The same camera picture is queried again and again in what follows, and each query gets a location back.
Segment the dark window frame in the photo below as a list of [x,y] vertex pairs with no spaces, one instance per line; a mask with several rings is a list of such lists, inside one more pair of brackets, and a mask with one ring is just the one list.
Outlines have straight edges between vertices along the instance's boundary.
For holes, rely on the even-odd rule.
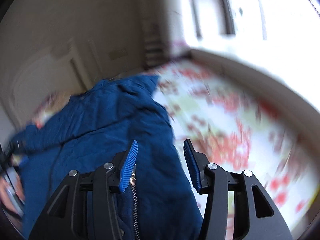
[[234,21],[232,19],[232,12],[231,7],[229,5],[229,0],[221,0],[224,16],[225,16],[225,23],[226,23],[226,33],[229,35],[235,34],[235,27],[234,27]]

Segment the striped beige curtain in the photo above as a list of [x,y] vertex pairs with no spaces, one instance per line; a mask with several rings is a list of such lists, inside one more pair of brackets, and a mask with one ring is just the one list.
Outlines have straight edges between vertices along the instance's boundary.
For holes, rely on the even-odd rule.
[[194,0],[138,0],[146,68],[189,53],[197,41]]

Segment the blue puffer jacket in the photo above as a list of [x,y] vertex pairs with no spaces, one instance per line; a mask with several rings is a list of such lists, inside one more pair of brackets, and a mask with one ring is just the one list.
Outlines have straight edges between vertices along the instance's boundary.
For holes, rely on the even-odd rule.
[[50,195],[70,170],[87,173],[138,144],[136,188],[116,197],[124,239],[196,239],[202,216],[173,145],[166,109],[152,98],[158,78],[138,75],[100,81],[42,128],[28,125],[12,137],[28,157],[21,169],[28,237]]

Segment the floral bed quilt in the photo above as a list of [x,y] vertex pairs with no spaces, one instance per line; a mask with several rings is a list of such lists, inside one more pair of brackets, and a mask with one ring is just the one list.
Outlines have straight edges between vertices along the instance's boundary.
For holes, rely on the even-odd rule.
[[[308,149],[277,111],[195,62],[171,63],[149,75],[158,78],[152,98],[167,111],[185,175],[185,139],[232,172],[251,169],[297,236],[317,191],[318,174]],[[71,97],[86,92],[58,91],[50,108],[40,112],[36,127],[42,128]]]

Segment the white headboard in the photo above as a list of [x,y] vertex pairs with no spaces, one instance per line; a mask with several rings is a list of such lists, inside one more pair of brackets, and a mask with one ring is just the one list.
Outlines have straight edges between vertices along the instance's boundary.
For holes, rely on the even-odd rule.
[[32,55],[16,71],[1,74],[1,103],[15,128],[24,126],[53,92],[81,93],[93,87],[73,39]]

